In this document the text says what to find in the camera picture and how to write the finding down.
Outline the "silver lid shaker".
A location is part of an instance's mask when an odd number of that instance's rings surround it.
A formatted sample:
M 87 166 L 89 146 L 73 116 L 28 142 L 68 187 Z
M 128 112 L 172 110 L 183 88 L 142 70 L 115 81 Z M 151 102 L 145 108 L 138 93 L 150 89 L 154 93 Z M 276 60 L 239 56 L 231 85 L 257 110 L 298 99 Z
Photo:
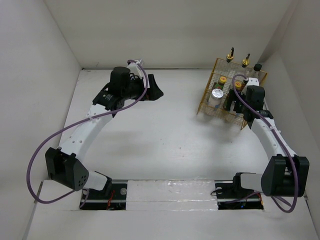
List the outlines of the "silver lid shaker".
M 208 98 L 208 105 L 215 109 L 218 108 L 221 104 L 223 97 L 224 97 L 224 92 L 221 89 L 219 88 L 213 89 Z

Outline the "clear liquid glass bottle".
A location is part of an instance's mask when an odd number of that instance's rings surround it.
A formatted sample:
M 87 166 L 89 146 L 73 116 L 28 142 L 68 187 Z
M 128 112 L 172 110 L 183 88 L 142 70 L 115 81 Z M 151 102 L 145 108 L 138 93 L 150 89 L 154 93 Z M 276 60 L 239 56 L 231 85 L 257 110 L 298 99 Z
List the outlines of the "clear liquid glass bottle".
M 244 77 L 238 76 L 235 79 L 238 81 L 242 81 L 247 78 L 248 75 L 248 66 L 250 64 L 250 56 L 248 53 L 247 56 L 241 61 L 240 64 L 233 65 L 230 70 L 230 75 L 233 77 L 234 75 L 243 75 Z

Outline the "dark sauce glass bottle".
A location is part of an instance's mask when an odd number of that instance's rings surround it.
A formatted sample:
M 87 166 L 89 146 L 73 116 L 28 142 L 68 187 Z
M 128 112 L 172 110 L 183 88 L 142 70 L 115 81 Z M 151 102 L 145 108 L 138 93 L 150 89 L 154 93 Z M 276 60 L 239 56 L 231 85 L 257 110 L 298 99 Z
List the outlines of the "dark sauce glass bottle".
M 235 52 L 235 48 L 232 47 L 230 49 L 230 52 L 226 55 L 224 64 L 223 64 L 222 69 L 221 69 L 221 76 L 223 78 L 225 78 L 225 80 L 227 80 L 227 78 L 229 76 L 229 72 L 230 72 L 231 67 L 232 67 L 232 61 L 234 59 L 234 52 Z

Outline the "red label soy sauce bottle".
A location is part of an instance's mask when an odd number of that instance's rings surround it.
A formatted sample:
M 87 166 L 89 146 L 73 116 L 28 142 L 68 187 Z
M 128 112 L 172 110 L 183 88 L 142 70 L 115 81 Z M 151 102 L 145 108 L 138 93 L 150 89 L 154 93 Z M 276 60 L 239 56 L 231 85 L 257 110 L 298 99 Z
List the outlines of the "red label soy sauce bottle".
M 262 65 L 260 63 L 256 63 L 253 67 L 253 70 L 250 72 L 249 77 L 258 79 L 261 69 Z

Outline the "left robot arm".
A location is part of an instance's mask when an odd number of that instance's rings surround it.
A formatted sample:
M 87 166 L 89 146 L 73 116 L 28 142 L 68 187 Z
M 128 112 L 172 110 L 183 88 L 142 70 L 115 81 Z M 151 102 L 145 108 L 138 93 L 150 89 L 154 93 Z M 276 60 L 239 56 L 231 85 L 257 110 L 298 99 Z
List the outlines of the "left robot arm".
M 89 171 L 83 164 L 85 155 L 104 126 L 126 100 L 155 101 L 164 93 L 153 74 L 148 74 L 148 88 L 138 65 L 117 66 L 110 74 L 110 81 L 93 99 L 86 115 L 87 121 L 77 126 L 69 138 L 58 148 L 50 147 L 45 153 L 48 176 L 74 191 L 92 189 L 100 198 L 111 194 L 112 180 L 97 171 Z

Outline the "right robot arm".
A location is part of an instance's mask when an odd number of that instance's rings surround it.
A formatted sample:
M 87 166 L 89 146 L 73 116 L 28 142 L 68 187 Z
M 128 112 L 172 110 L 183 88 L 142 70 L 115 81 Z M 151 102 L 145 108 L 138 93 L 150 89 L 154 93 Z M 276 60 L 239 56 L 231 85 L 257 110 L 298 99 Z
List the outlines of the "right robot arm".
M 300 198 L 305 193 L 310 163 L 298 156 L 286 143 L 275 125 L 273 115 L 263 110 L 265 89 L 248 85 L 245 93 L 236 99 L 236 111 L 243 114 L 249 129 L 258 137 L 269 162 L 262 174 L 240 174 L 240 180 L 231 184 L 231 191 L 243 197 L 249 190 L 263 192 L 268 197 L 293 197 L 295 189 Z

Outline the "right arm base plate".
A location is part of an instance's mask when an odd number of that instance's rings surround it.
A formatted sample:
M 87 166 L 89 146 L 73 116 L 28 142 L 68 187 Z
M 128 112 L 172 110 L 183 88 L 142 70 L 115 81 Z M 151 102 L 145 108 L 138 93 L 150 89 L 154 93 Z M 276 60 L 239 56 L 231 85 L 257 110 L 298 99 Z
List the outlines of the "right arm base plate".
M 211 192 L 217 200 L 218 210 L 263 210 L 260 193 L 252 189 L 236 186 L 232 180 L 215 180 L 215 190 Z

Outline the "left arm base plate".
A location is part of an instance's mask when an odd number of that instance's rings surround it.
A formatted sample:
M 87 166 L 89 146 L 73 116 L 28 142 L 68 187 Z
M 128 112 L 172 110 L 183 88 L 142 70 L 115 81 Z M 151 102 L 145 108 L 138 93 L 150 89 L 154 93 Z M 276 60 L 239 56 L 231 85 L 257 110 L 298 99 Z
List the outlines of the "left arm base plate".
M 112 183 L 108 195 L 103 192 L 90 189 L 83 190 L 79 203 L 81 210 L 87 211 L 122 211 L 127 204 L 127 181 L 115 181 Z

